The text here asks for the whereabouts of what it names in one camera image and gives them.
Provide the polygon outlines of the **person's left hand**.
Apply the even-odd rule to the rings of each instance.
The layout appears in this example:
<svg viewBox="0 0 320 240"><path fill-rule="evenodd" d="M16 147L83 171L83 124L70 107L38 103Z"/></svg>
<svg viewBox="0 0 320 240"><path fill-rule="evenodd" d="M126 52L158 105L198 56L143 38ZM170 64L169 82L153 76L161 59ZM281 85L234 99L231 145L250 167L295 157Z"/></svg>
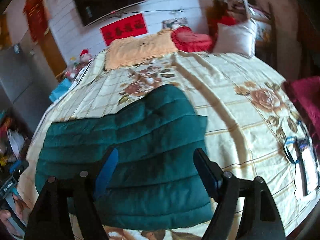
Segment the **person's left hand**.
<svg viewBox="0 0 320 240"><path fill-rule="evenodd" d="M13 239L24 239L29 207L17 192L6 196L1 204L1 223Z"/></svg>

